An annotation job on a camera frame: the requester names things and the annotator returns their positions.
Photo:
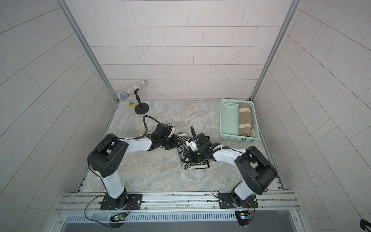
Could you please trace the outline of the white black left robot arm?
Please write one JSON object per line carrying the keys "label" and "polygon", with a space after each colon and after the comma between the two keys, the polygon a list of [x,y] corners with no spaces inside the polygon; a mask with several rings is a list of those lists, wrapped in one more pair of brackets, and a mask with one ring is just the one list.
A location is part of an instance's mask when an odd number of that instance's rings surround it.
{"label": "white black left robot arm", "polygon": [[173,149],[182,144],[173,132],[172,126],[160,123],[152,134],[136,138],[123,138],[110,133],[88,155],[88,166],[101,179],[105,199],[111,201],[114,208],[122,208],[126,200],[127,191],[117,173],[124,155],[157,148]]}

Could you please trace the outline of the brown beige plaid scarf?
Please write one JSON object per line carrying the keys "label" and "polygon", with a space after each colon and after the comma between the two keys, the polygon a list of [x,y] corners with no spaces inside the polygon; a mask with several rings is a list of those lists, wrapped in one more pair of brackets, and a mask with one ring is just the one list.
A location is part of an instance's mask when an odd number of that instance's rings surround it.
{"label": "brown beige plaid scarf", "polygon": [[239,135],[243,137],[255,137],[252,121],[252,110],[248,103],[239,103]]}

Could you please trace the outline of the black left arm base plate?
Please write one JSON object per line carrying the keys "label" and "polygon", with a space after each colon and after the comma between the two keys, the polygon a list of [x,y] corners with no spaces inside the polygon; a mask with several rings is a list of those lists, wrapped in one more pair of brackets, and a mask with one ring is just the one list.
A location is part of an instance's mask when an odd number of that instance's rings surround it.
{"label": "black left arm base plate", "polygon": [[99,202],[100,210],[139,210],[142,199],[142,194],[124,194],[117,199],[106,194]]}

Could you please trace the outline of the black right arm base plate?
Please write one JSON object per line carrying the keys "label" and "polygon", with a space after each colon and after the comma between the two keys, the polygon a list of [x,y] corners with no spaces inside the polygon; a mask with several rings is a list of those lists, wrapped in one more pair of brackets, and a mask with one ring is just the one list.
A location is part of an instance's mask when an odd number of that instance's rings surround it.
{"label": "black right arm base plate", "polygon": [[219,207],[221,209],[255,209],[258,208],[258,200],[255,194],[250,195],[246,199],[240,199],[235,193],[221,193],[219,192],[216,197],[219,201]]}

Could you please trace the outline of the mint green plastic basket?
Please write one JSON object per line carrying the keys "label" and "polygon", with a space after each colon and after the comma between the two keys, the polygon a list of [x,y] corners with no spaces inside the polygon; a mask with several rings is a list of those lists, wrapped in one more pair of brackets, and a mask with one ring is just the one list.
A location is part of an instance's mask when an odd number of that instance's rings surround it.
{"label": "mint green plastic basket", "polygon": [[[254,137],[239,135],[239,103],[242,102],[249,104],[251,108]],[[220,99],[220,139],[250,143],[260,140],[259,125],[257,122],[255,106],[252,101],[225,98]]]}

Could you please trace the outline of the black white houndstooth scarf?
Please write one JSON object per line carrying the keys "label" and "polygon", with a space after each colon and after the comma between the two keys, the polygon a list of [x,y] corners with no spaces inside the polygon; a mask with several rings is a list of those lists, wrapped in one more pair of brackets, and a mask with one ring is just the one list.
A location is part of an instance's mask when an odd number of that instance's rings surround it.
{"label": "black white houndstooth scarf", "polygon": [[177,142],[180,144],[177,147],[177,152],[183,168],[186,171],[210,168],[209,162],[207,161],[191,161],[190,154],[192,149],[186,145],[188,140],[189,136],[187,133],[180,133],[177,135]]}

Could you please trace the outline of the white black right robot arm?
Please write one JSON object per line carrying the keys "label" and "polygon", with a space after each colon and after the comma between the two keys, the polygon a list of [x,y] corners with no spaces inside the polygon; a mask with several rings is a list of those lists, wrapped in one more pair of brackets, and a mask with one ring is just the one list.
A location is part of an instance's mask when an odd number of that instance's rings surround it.
{"label": "white black right robot arm", "polygon": [[196,134],[192,126],[190,130],[192,137],[187,144],[190,151],[186,155],[186,162],[194,164],[215,161],[237,167],[243,181],[231,192],[235,200],[244,201],[251,195],[262,195],[277,177],[277,170],[255,146],[243,150],[220,143],[213,144],[209,136]]}

